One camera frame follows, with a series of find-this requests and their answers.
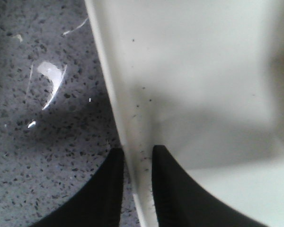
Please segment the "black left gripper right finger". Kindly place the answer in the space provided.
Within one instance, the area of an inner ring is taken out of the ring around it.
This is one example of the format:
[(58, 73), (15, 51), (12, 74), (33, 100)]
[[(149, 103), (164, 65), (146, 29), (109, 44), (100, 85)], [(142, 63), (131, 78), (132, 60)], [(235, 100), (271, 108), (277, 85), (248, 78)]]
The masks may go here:
[(161, 227), (284, 227), (284, 156), (188, 170), (156, 145), (151, 180)]

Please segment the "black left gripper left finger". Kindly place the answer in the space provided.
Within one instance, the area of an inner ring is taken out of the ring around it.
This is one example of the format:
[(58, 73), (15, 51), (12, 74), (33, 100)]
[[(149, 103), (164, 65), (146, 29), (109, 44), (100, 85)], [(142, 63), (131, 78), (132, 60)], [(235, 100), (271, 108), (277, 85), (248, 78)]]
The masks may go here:
[(92, 178), (33, 227), (118, 227), (124, 186), (124, 152), (110, 150)]

